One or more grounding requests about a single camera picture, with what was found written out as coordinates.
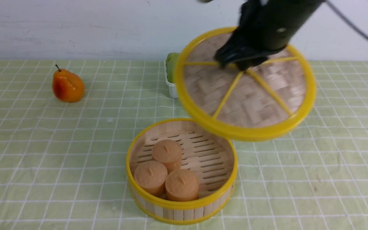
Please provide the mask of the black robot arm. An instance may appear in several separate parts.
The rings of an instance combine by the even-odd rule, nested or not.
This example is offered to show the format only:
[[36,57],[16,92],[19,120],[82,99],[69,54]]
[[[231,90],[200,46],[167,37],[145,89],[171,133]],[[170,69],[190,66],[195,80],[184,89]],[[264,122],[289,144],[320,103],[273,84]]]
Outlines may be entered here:
[[214,59],[220,67],[235,64],[241,71],[278,54],[321,6],[322,0],[247,0],[240,8],[237,28]]

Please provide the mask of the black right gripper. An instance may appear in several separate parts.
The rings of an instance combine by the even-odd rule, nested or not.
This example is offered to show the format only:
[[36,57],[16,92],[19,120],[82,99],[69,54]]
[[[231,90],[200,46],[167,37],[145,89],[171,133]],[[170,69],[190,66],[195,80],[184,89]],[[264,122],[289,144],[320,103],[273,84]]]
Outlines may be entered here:
[[245,71],[268,60],[270,55],[279,53],[288,44],[288,37],[279,25],[278,14],[282,0],[247,0],[241,5],[238,26],[226,43],[219,48],[214,59],[220,67],[236,64]]

